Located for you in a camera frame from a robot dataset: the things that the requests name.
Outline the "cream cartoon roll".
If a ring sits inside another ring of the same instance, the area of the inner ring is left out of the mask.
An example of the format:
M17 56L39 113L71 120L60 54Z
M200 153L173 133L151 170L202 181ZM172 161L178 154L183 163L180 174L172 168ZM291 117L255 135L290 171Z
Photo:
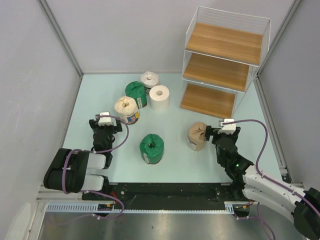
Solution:
M120 119L132 125L140 118L140 110L134 98L123 96L117 100L114 109Z

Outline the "green paper roll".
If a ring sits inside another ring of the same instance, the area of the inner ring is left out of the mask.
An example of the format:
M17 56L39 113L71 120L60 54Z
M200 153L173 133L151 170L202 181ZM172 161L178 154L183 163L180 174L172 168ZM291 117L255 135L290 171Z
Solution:
M164 141L157 134L146 135L139 144L141 157L149 165L155 165L161 161L164 148Z

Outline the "unwrapped white paper roll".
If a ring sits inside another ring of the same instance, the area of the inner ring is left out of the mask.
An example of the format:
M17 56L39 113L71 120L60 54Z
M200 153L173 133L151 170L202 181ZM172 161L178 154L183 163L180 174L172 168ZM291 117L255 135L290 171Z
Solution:
M165 111L170 106L170 90L164 85L156 85L149 91L150 105L155 111Z

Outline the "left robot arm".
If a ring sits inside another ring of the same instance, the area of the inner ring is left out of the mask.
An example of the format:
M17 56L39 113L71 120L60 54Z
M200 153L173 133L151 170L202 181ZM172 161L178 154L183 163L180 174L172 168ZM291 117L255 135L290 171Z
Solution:
M123 131L122 123L119 119L113 123L110 117L96 116L96 119L89 120L89 125L93 131L91 150L60 148L45 173L45 188L67 193L93 190L100 200L110 196L111 188L104 184L106 178L87 173L87 170L110 167L115 134Z

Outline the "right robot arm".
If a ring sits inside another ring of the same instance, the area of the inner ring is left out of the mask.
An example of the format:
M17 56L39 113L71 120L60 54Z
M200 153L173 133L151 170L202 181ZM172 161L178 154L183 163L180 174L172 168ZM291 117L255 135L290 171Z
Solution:
M236 142L240 127L213 128L207 126L205 140L215 145L217 163L231 178L231 196L242 201L244 198L261 203L278 212L295 229L309 240L320 238L320 192L311 187L308 190L284 181L277 181L252 161L238 152Z

